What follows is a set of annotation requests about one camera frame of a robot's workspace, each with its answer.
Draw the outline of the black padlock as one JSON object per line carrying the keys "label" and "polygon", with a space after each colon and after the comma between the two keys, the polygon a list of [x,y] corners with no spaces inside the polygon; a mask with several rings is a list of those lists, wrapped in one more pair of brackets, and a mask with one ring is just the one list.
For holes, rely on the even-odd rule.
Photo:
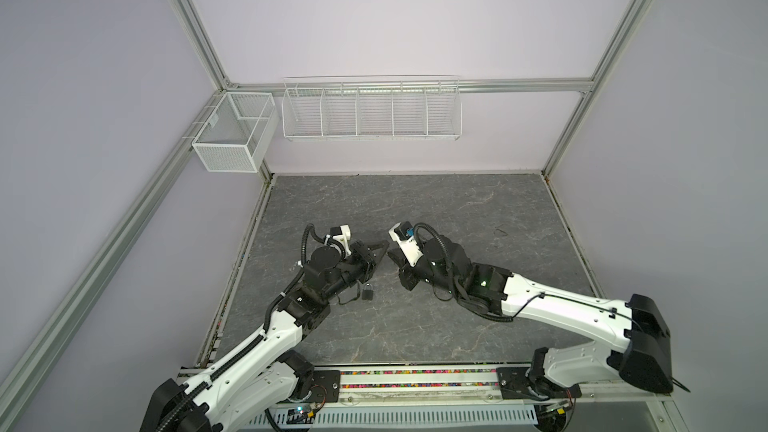
{"label": "black padlock", "polygon": [[374,298],[374,287],[371,283],[366,283],[363,286],[361,298],[363,301],[372,301]]}

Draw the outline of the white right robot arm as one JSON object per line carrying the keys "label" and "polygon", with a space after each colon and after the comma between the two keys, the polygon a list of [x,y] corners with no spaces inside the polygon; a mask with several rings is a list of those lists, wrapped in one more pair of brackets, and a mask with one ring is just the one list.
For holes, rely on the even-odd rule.
{"label": "white right robot arm", "polygon": [[496,323],[527,319],[584,337],[566,348],[540,347],[528,368],[503,382],[537,401],[573,396],[585,382],[622,380],[655,394],[682,384],[672,371],[671,331],[655,301],[589,297],[535,282],[503,267],[469,259],[463,247],[426,223],[404,221],[388,232],[401,284],[428,283],[473,315]]}

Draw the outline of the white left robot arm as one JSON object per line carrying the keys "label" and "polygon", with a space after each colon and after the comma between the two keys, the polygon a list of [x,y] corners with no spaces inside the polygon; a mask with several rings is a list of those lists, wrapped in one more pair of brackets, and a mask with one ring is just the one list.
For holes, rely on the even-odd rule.
{"label": "white left robot arm", "polygon": [[309,396],[314,367],[296,346],[329,315],[333,298],[371,279],[388,247],[352,239],[347,226],[320,237],[307,225],[296,274],[270,302],[262,325],[184,382],[158,386],[141,430],[237,431],[279,402]]}

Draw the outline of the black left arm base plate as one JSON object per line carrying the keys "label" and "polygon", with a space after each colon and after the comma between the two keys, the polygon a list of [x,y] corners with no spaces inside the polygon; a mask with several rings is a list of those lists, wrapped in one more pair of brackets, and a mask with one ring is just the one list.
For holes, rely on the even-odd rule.
{"label": "black left arm base plate", "polygon": [[341,371],[315,370],[298,379],[289,402],[336,403],[341,392]]}

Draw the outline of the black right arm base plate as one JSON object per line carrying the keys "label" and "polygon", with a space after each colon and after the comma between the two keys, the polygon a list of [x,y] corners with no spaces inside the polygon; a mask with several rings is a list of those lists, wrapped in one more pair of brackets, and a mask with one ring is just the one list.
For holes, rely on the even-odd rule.
{"label": "black right arm base plate", "polygon": [[531,380],[528,373],[529,367],[526,366],[497,367],[496,374],[502,398],[542,402],[553,399],[578,399],[582,396],[579,385],[563,388],[543,378]]}

